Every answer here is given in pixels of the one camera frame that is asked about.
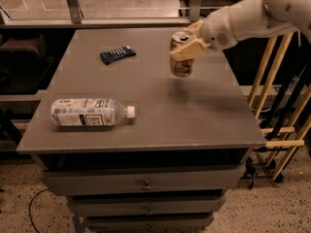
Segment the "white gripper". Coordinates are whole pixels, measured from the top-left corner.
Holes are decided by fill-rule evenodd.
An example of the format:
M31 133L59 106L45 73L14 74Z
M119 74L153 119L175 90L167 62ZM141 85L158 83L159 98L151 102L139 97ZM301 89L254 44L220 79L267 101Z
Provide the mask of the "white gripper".
M212 50L226 50L234 47L237 44L235 39L229 7L222 7L209 16L192 23L187 27L189 32L201 35L203 39L192 39L177 48L170 51L170 57L175 61L184 61L195 59L203 55L209 48Z

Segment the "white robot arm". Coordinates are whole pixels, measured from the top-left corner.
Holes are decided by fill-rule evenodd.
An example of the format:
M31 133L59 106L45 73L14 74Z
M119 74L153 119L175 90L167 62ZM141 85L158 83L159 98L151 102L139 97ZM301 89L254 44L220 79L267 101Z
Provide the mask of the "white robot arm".
M311 42L311 0L242 0L174 33L172 38L180 45L170 51L170 57L194 59L207 50L226 50L246 39L295 31Z

